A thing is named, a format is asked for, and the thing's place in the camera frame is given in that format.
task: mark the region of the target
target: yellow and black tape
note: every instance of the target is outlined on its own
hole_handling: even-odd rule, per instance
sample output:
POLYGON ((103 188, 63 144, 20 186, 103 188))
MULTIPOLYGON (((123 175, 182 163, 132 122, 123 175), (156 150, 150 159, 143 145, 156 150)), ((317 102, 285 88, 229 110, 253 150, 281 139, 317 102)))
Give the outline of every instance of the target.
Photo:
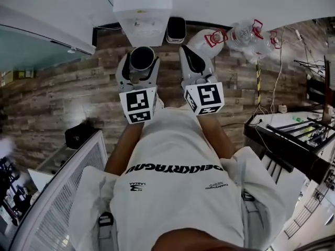
POLYGON ((261 68, 260 68, 260 64, 258 61, 256 64, 256 71, 257 71, 258 106, 260 106, 261 105, 261 68))

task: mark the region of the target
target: black bag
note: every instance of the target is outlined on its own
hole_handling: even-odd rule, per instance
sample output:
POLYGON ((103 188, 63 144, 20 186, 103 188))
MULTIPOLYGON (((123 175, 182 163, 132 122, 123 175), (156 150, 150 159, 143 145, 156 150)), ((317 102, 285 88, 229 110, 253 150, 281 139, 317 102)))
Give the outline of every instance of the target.
POLYGON ((67 147, 75 150, 79 149, 98 130, 89 122, 84 122, 76 127, 67 129, 65 131, 67 147))

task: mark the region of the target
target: green object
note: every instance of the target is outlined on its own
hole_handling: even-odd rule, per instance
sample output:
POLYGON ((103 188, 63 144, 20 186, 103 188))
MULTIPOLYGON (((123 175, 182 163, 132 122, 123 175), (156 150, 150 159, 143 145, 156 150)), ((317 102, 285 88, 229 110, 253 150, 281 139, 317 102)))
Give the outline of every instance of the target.
POLYGON ((299 123, 303 122, 303 120, 301 118, 295 117, 295 116, 293 116, 293 120, 295 120, 295 121, 297 121, 299 123))

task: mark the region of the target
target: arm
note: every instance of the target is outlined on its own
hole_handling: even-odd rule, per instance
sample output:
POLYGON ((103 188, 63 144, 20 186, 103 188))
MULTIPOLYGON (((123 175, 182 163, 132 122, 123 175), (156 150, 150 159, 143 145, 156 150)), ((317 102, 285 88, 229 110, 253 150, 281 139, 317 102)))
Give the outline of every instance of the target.
POLYGON ((230 159, 236 152, 236 148, 224 132, 218 119, 214 115, 202 115, 197 118, 206 139, 219 158, 230 159))
POLYGON ((111 153, 105 172, 121 176, 127 169, 132 152, 140 140, 144 123, 129 124, 111 153))

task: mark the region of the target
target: black strap buckle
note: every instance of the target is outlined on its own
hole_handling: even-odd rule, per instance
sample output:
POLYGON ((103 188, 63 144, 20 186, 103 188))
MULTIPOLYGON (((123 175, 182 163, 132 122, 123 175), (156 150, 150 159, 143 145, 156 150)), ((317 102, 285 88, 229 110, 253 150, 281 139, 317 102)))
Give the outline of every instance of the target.
POLYGON ((112 226, 113 223, 114 218, 110 212, 104 212, 98 220, 99 227, 112 226))

